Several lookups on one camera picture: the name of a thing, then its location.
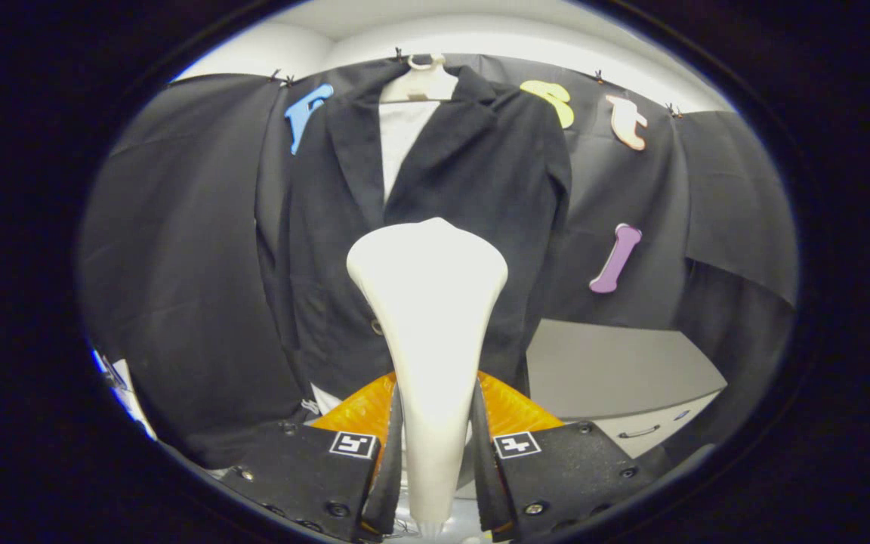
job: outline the black metal plate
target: black metal plate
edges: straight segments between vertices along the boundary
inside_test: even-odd
[[[590,422],[495,437],[517,540],[556,533],[628,498],[653,475]]]
[[[270,425],[221,482],[318,533],[380,541],[360,527],[379,449],[376,437],[362,438],[289,422]]]

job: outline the hanger hook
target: hanger hook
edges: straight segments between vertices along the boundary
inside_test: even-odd
[[[415,70],[430,70],[435,68],[435,66],[445,64],[445,56],[440,53],[432,53],[432,62],[431,64],[417,64],[415,62],[415,55],[409,55],[408,57],[408,66],[411,66]]]

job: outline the drawer handle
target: drawer handle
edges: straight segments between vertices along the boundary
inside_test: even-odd
[[[645,431],[638,431],[637,433],[619,433],[619,437],[620,437],[620,438],[636,438],[636,437],[645,437],[647,434],[650,434],[650,433],[652,433],[653,431],[656,431],[656,430],[659,429],[659,428],[660,428],[659,425],[653,425],[653,427],[651,427],[651,428],[649,428],[649,429],[647,429],[647,430],[645,430]]]

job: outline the blue foam letter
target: blue foam letter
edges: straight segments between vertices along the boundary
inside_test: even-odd
[[[307,120],[310,119],[311,113],[317,110],[327,97],[331,97],[335,93],[335,87],[325,83],[314,89],[303,99],[298,100],[293,106],[287,108],[284,117],[291,120],[291,134],[294,135],[294,143],[291,144],[291,155],[298,154],[298,145],[301,144],[301,135],[304,134],[304,127],[307,126]]]

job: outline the black blazer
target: black blazer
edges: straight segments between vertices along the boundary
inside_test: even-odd
[[[393,60],[315,110],[290,166],[269,285],[284,345],[307,379],[344,398],[393,369],[372,309],[348,276],[363,235],[445,218],[490,241],[508,280],[480,368],[528,392],[525,350],[541,319],[569,206],[570,165],[556,111],[541,97],[487,82],[468,66],[408,152],[383,203],[378,97],[408,71]]]

